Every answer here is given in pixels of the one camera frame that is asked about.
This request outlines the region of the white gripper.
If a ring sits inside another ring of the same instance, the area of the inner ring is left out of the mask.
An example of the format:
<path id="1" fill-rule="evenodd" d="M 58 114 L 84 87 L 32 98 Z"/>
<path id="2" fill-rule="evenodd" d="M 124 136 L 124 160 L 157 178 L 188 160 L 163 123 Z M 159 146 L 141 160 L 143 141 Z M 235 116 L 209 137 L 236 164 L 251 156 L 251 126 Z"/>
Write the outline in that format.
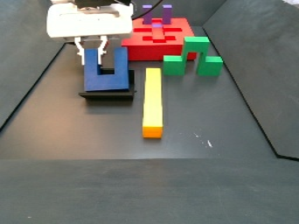
<path id="1" fill-rule="evenodd" d="M 108 36 L 128 38 L 132 34 L 132 15 L 131 0 L 50 0 L 46 33 L 52 39 L 74 40 L 82 66 L 85 59 L 80 37 L 100 36 L 97 64 L 101 66 Z"/>

